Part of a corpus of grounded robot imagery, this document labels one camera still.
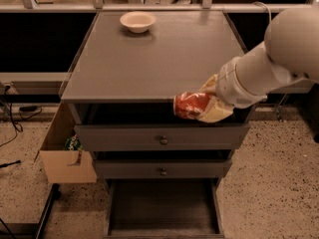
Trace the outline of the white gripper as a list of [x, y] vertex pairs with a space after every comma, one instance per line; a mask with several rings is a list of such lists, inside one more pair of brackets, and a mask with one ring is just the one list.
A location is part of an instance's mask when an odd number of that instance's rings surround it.
[[218, 75], [213, 74], [199, 89], [194, 98], [195, 118], [202, 122], [218, 122], [233, 114], [233, 107], [246, 109], [267, 99], [267, 95], [253, 95], [239, 82], [236, 65], [239, 57], [224, 64]]

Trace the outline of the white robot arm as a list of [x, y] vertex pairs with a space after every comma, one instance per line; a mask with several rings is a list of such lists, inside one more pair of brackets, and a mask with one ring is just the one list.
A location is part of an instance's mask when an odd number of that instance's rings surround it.
[[308, 80], [319, 82], [319, 9], [287, 9], [268, 25], [264, 41], [224, 64], [212, 97], [196, 118], [216, 122], [246, 109], [280, 88]]

